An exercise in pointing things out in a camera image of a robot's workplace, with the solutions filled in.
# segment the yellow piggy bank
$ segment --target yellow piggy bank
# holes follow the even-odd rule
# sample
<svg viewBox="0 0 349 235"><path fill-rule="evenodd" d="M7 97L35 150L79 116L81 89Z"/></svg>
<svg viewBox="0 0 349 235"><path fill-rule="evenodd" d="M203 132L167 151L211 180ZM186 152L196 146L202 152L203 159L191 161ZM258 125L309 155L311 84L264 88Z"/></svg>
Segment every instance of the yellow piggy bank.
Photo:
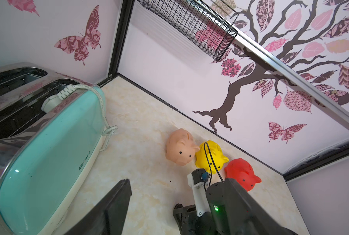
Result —
<svg viewBox="0 0 349 235"><path fill-rule="evenodd" d="M206 158L206 154L205 154L205 148L204 148L204 144L205 142L203 142L199 148L200 150L198 152L196 152L196 166L198 168L203 168L205 169L207 172L210 173L210 167L211 167L211 171L212 174L216 173L215 167L218 169L218 171L220 171L223 168L223 164L225 162L228 162L228 157L223 155L222 149L220 148L220 146L215 143L214 141L207 141L208 146L210 147L210 151L211 154L213 156L214 162L215 162L215 166L213 164L213 162L211 161L211 157L210 157L210 152L207 148L207 144L205 145L206 148L206 153L207 153L207 157L208 157L208 162L207 162L207 158Z"/></svg>

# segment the pink piggy bank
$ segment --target pink piggy bank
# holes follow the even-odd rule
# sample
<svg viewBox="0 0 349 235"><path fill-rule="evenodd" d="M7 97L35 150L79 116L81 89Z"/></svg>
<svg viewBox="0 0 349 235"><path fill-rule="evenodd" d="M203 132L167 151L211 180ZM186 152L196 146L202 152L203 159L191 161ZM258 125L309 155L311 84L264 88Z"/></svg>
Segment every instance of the pink piggy bank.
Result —
<svg viewBox="0 0 349 235"><path fill-rule="evenodd" d="M165 157L177 165L185 166L191 162L198 151L199 147L194 143L193 136L181 128L169 136Z"/></svg>

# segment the wire basket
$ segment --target wire basket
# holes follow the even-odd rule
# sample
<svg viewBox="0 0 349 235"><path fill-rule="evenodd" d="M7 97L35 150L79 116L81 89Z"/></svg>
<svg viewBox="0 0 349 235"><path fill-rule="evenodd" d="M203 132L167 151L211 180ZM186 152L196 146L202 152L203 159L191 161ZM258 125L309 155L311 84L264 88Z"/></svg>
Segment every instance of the wire basket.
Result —
<svg viewBox="0 0 349 235"><path fill-rule="evenodd" d="M201 0L138 2L167 21L217 61L237 36L237 31Z"/></svg>

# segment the piggy bank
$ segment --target piggy bank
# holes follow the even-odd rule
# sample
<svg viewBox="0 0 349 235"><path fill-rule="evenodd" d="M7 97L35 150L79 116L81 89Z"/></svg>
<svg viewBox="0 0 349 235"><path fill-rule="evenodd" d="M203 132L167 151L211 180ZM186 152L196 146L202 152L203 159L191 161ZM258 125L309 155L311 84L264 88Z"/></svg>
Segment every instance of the piggy bank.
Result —
<svg viewBox="0 0 349 235"><path fill-rule="evenodd" d="M199 147L194 143L193 136L182 128L169 136L166 146L165 157L180 166L191 162L199 150Z"/></svg>
<svg viewBox="0 0 349 235"><path fill-rule="evenodd" d="M196 166L198 168L203 168L205 169L207 172L215 174L216 170L215 168L218 169L218 171L223 167L223 164L225 162L228 162L228 157L223 155L222 149L220 148L220 146L215 143L214 141L207 141L208 146L210 147L210 151L211 154L213 156L214 162L215 162L215 166L213 164L213 162L211 161L211 157L210 157L210 152L207 148L207 144L205 145L206 148L206 153L207 153L207 157L208 157L208 161L206 158L206 154L205 154L205 148L204 148L204 144L205 142L203 142L199 148L200 150L198 152L196 152Z"/></svg>
<svg viewBox="0 0 349 235"><path fill-rule="evenodd" d="M242 158L232 160L228 166L224 168L225 177L235 179L246 191L252 190L256 183L262 180L254 174L252 166L249 162Z"/></svg>

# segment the red piggy bank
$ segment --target red piggy bank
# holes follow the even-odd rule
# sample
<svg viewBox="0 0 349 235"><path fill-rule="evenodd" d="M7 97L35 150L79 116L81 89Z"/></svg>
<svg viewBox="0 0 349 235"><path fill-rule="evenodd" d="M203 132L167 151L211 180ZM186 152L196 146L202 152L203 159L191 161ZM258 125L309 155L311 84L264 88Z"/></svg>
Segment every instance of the red piggy bank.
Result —
<svg viewBox="0 0 349 235"><path fill-rule="evenodd" d="M224 168L225 177L235 179L246 191L252 190L256 183L262 180L254 174L252 166L249 162L242 158L232 160L228 166Z"/></svg>

